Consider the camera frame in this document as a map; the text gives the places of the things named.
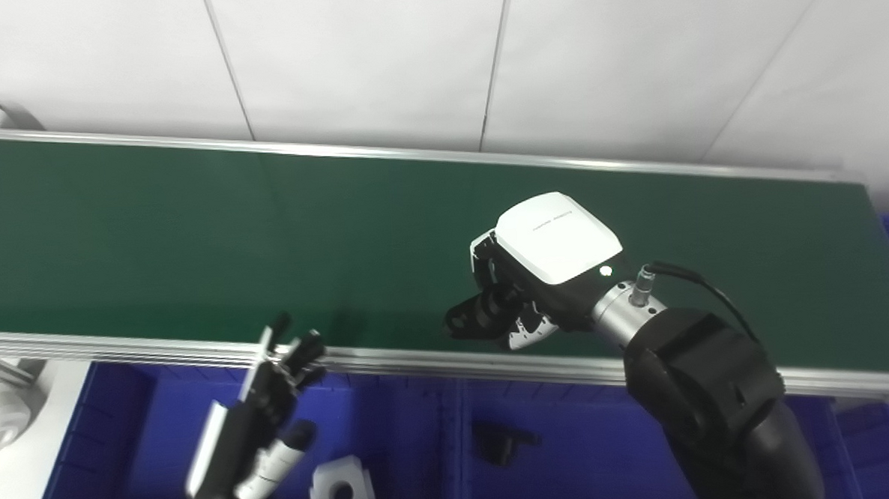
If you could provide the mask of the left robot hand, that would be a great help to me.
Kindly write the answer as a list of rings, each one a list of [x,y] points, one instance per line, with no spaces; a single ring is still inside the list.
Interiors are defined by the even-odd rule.
[[[294,414],[304,389],[326,374],[326,347],[317,330],[281,345],[291,321],[279,312],[261,334],[235,401],[209,407],[187,499],[270,499],[318,440],[317,424]]]

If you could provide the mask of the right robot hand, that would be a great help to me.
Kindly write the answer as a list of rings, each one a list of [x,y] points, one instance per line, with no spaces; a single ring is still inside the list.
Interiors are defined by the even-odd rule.
[[[618,236],[560,192],[506,210],[472,242],[469,258],[483,337],[504,350],[557,330],[598,330],[604,298],[633,276]]]

